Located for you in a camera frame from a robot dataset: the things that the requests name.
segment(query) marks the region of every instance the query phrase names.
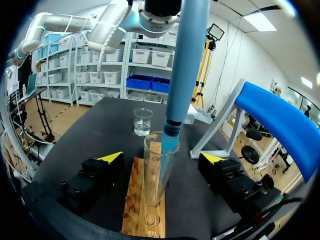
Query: black table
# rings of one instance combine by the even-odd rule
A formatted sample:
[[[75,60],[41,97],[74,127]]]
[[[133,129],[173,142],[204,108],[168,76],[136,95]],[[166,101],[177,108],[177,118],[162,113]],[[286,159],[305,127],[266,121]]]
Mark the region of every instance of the black table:
[[[33,180],[58,186],[81,169],[81,162],[124,152],[125,171],[112,192],[103,195],[82,217],[98,226],[119,232],[134,156],[143,158],[143,137],[134,133],[133,110],[153,110],[151,131],[162,131],[166,105],[125,99],[103,98],[77,120],[49,152]],[[240,220],[220,195],[214,195],[197,170],[198,160],[191,150],[209,125],[195,121],[184,125],[180,150],[165,190],[166,237],[210,239]],[[218,131],[205,149],[221,149],[227,141]],[[232,150],[230,157],[237,158]]]

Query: water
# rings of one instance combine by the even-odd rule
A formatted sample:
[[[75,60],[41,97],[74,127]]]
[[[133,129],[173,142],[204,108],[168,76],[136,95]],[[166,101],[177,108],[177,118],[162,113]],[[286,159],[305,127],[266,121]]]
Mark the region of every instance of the water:
[[[150,133],[151,120],[139,120],[134,123],[134,133],[140,137],[147,136]]]

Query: white storage bin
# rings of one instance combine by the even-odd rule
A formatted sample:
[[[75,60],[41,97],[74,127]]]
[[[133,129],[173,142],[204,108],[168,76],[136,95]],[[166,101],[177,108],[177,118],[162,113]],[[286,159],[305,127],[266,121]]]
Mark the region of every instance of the white storage bin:
[[[41,84],[47,84],[47,77],[46,76],[41,77]]]
[[[134,101],[140,101],[140,102],[143,101],[144,98],[145,98],[145,95],[143,93],[140,93],[140,92],[131,92],[126,97],[126,99],[134,100]]]
[[[68,50],[70,48],[70,42],[72,36],[66,36],[59,41],[59,51]]]
[[[41,78],[43,77],[43,72],[38,72],[37,74],[36,74],[36,78],[35,78],[35,83],[36,84],[41,84]]]
[[[100,52],[92,51],[92,62],[97,63],[99,60],[99,56],[100,56]],[[103,54],[102,55],[102,62],[105,62],[105,61],[106,61],[106,54]]]
[[[112,90],[108,90],[105,92],[105,95],[108,97],[108,98],[118,98],[120,96],[120,92],[119,91],[112,91]]]
[[[54,88],[53,90],[50,90],[51,98],[57,99],[58,98],[58,93],[57,90]]]
[[[98,74],[96,71],[89,72],[90,74],[90,83],[92,84],[101,84],[105,81],[105,75],[103,72],[100,72],[100,78],[98,78]]]
[[[41,63],[41,72],[44,72],[45,70],[47,70],[47,63],[44,62],[44,63]]]
[[[91,100],[92,100],[93,104],[96,104],[97,102],[99,102],[104,97],[104,94],[103,93],[90,92],[90,96],[91,96]]]
[[[150,58],[151,50],[132,49],[132,62],[137,64],[147,64]]]
[[[168,103],[168,96],[163,96],[162,97],[162,103],[167,104]]]
[[[44,90],[43,92],[40,93],[41,97],[46,97],[47,96],[47,90]]]
[[[106,54],[105,61],[106,62],[122,62],[122,58],[124,57],[124,51],[122,49],[115,50],[114,53]]]
[[[57,68],[57,67],[60,67],[60,59],[59,58],[51,59],[49,61],[49,69],[54,69],[54,68]]]
[[[49,83],[55,84],[62,81],[62,72],[57,72],[49,75]]]
[[[64,99],[66,96],[69,96],[69,88],[64,87],[56,90],[59,99]]]
[[[143,98],[143,101],[148,102],[148,103],[161,104],[162,103],[162,98],[160,96],[158,96],[158,95],[147,94]]]
[[[71,54],[70,64],[73,65],[75,63],[75,54]],[[64,55],[60,57],[60,66],[68,66],[69,65],[69,55]]]
[[[152,65],[166,67],[171,53],[162,51],[152,51]]]
[[[118,84],[121,81],[120,71],[106,71],[104,72],[104,82],[106,84]]]
[[[79,91],[80,97],[83,101],[91,101],[91,95],[90,95],[91,90],[84,90],[84,91]]]
[[[163,36],[163,41],[164,42],[176,43],[177,35],[178,35],[178,32],[170,30]]]
[[[81,63],[92,62],[92,51],[83,51],[80,54],[81,54]]]
[[[85,84],[85,83],[90,82],[89,72],[78,72],[76,74],[76,82],[78,84]]]

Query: metal frame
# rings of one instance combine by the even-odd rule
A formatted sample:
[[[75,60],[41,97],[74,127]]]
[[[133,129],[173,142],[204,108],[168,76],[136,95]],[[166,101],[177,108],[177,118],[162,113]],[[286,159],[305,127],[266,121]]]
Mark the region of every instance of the metal frame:
[[[243,78],[240,79],[240,81],[237,83],[234,90],[232,91],[230,97],[226,101],[225,105],[223,106],[220,114],[210,124],[209,129],[206,131],[206,133],[203,135],[200,141],[195,145],[195,147],[190,151],[189,154],[192,159],[198,159],[201,152],[214,155],[217,157],[221,157],[221,158],[228,157],[230,155],[230,152],[235,144],[238,132],[241,129],[242,118],[244,118],[244,115],[245,115],[245,111],[235,104],[235,101],[238,95],[240,94],[245,82],[246,80],[244,80]],[[234,123],[230,140],[227,146],[225,147],[225,149],[202,151],[205,145],[210,141],[213,135],[219,130],[220,126],[224,123],[225,119],[228,118],[228,116],[231,114],[231,112],[234,109],[236,109],[235,123]]]

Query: blue padded arm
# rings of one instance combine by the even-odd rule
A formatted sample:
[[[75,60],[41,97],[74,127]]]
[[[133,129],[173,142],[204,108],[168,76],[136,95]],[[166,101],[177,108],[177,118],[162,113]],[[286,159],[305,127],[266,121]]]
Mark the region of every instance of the blue padded arm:
[[[244,84],[235,104],[276,137],[307,182],[320,162],[320,131],[316,126],[293,105],[249,82]]]

